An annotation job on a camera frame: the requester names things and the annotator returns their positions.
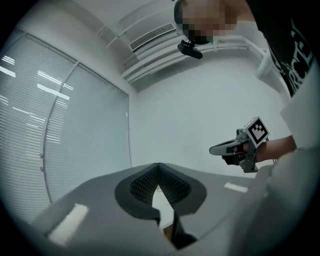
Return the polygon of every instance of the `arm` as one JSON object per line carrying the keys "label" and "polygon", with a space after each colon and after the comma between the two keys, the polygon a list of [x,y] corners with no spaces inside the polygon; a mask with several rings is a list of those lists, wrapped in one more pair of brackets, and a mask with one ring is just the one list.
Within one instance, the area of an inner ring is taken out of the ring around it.
{"label": "arm", "polygon": [[279,159],[283,155],[295,151],[297,148],[292,136],[270,140],[262,143],[256,153],[256,162]]}

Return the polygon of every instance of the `window blind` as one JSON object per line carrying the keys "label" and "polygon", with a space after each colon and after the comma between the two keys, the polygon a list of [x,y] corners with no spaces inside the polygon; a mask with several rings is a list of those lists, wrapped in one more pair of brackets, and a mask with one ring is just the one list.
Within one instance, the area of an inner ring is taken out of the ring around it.
{"label": "window blind", "polygon": [[40,144],[54,95],[38,85],[56,91],[74,63],[30,35],[1,55],[0,195],[11,213],[27,222],[50,203],[40,170]]}
{"label": "window blind", "polygon": [[131,167],[128,96],[81,64],[60,93],[44,147],[53,202],[89,179]]}

